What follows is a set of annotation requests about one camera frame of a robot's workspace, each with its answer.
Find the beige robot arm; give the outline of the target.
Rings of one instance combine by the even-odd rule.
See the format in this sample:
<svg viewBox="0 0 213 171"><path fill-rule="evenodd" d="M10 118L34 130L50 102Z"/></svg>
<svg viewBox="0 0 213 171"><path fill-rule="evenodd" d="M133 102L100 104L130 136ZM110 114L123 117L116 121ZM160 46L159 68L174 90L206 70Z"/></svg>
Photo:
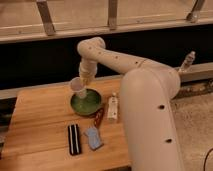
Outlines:
<svg viewBox="0 0 213 171"><path fill-rule="evenodd" d="M172 67L108 50L100 37L78 43L79 75L90 83L97 65L121 73L119 102L132 171L185 171L170 101L180 90Z"/></svg>

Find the yellowish beige gripper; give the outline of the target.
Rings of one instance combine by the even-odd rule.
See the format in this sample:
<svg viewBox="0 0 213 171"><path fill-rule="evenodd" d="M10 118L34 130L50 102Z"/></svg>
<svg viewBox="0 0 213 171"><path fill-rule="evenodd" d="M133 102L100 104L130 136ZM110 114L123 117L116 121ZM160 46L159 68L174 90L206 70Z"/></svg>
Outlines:
<svg viewBox="0 0 213 171"><path fill-rule="evenodd" d="M96 74L96 67L90 69L85 69L83 66L79 67L79 77L84 85L89 85L95 79Z"/></svg>

